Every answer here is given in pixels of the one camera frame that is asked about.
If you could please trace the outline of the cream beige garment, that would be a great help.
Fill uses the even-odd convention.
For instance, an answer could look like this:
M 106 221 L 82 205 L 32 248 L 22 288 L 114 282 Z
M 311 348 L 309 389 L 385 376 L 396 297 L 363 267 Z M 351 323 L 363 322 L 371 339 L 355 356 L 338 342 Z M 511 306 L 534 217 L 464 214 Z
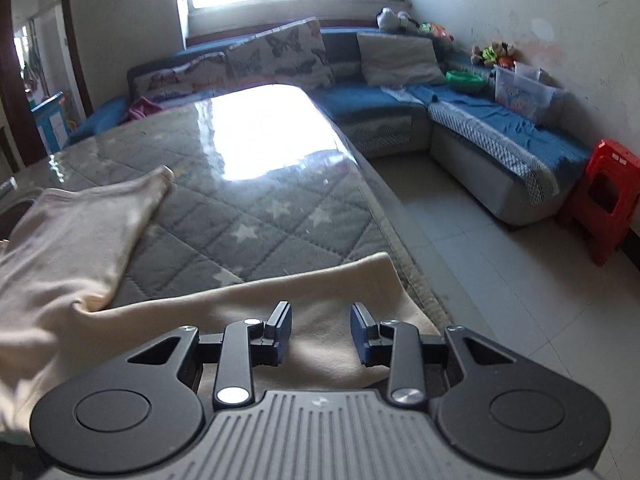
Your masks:
M 293 331 L 282 365 L 259 389 L 358 388 L 379 380 L 359 363 L 349 311 L 403 318 L 431 335 L 446 312 L 430 290 L 413 300 L 384 252 L 318 271 L 112 307 L 134 244 L 172 181 L 166 167 L 128 182 L 43 191 L 1 244 L 1 437 L 28 445 L 36 403 L 85 370 L 183 325 L 222 330 L 290 303 Z

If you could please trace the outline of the blue corner sofa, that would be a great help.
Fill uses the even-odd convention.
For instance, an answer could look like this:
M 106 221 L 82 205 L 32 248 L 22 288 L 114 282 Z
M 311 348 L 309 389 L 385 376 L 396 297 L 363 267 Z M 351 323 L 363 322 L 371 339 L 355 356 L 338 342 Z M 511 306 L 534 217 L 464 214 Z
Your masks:
M 357 34 L 386 34 L 369 29 L 334 32 L 320 26 L 335 84 L 300 92 L 334 122 L 364 156 L 375 158 L 427 151 L 497 219 L 527 226 L 556 214 L 580 179 L 590 157 L 584 144 L 559 130 L 536 126 L 496 103 L 487 93 L 468 96 L 448 84 L 369 86 L 362 76 Z M 212 42 L 169 58 L 132 68 L 128 91 L 92 114 L 71 136 L 78 143 L 124 121 L 134 96 L 134 78 L 175 67 L 201 55 L 222 52 L 246 38 Z M 446 77 L 442 45 L 433 41 Z M 228 63 L 233 87 L 226 93 L 202 92 L 160 102 L 163 110 L 242 91 Z

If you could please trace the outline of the red plastic stool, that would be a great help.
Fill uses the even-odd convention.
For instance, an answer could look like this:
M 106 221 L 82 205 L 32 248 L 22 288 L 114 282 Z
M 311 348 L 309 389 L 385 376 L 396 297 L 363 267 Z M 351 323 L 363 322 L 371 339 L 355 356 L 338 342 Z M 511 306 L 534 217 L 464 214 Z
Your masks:
M 625 238 L 639 205 L 639 157 L 615 140 L 601 140 L 559 213 L 561 226 L 579 223 L 587 250 L 603 266 Z

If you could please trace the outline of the magenta cloth on sofa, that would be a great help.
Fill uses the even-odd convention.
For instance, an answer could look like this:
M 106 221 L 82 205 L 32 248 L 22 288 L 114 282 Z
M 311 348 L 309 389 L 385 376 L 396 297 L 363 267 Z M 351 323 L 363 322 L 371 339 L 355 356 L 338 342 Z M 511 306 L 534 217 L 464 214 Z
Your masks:
M 161 107 L 160 104 L 142 96 L 142 98 L 135 100 L 130 107 L 128 107 L 124 121 L 134 122 L 135 120 L 141 120 L 162 111 L 163 107 Z

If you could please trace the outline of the long butterfly cushion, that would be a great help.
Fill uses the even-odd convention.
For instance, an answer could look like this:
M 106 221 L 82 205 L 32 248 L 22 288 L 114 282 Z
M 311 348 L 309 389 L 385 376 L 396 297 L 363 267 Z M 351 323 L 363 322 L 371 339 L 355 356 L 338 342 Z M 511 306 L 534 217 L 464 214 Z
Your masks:
M 204 54 L 182 65 L 152 70 L 134 78 L 134 96 L 157 103 L 202 92 L 216 96 L 232 87 L 227 58 L 222 52 Z

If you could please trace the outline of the green plastic bowl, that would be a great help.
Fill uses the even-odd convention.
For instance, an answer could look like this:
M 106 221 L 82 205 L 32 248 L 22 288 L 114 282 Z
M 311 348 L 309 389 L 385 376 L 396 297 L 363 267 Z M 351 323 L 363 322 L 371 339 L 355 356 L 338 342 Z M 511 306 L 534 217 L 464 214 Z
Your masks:
M 487 86 L 487 81 L 482 76 L 461 70 L 448 70 L 446 81 L 452 90 L 466 94 L 480 93 Z

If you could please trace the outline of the grey plain cushion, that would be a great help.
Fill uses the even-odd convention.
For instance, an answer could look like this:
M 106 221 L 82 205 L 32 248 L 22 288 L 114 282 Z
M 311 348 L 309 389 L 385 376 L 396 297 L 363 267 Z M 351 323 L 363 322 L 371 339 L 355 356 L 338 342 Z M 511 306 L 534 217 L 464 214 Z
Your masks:
M 369 86 L 405 87 L 446 82 L 431 39 L 358 32 L 357 41 L 362 76 Z

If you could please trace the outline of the clear plastic storage box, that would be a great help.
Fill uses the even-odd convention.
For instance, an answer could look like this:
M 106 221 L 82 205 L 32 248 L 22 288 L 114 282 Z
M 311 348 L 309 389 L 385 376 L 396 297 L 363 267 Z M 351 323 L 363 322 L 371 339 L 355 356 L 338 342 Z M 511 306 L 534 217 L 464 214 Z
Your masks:
M 518 74 L 495 68 L 495 101 L 536 126 L 553 128 L 562 114 L 567 92 Z

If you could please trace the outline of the square butterfly cushion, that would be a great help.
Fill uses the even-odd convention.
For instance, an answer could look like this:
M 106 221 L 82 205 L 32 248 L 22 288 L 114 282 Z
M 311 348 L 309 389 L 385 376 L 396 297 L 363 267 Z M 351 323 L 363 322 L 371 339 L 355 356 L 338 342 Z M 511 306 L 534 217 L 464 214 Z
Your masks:
M 314 90 L 335 84 L 316 18 L 251 36 L 231 46 L 226 55 L 238 88 L 292 84 Z

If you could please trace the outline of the blue white small cabinet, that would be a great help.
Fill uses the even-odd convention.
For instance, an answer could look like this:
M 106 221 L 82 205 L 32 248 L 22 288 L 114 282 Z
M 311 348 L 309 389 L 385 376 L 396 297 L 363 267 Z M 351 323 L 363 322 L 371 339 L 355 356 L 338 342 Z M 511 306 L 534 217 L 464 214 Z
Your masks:
M 32 108 L 32 117 L 48 155 L 67 148 L 70 143 L 70 125 L 66 119 L 64 102 L 64 93 L 60 91 Z

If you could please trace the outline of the small plush toys pile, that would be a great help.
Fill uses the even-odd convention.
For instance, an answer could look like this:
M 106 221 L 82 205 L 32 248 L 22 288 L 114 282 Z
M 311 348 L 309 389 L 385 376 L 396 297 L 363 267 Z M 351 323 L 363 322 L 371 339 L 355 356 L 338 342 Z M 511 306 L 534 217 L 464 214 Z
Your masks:
M 515 47 L 506 42 L 494 41 L 487 47 L 473 46 L 471 50 L 471 63 L 476 66 L 499 66 L 506 70 L 515 67 Z

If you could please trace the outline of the panda plush toy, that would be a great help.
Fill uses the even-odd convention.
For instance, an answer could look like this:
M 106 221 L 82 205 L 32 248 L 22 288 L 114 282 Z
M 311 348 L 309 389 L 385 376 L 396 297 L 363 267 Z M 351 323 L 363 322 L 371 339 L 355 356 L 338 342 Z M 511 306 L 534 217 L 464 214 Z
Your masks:
M 383 8 L 376 16 L 378 29 L 382 32 L 394 34 L 395 32 L 417 32 L 420 24 L 414 20 L 406 11 L 396 13 L 391 8 Z

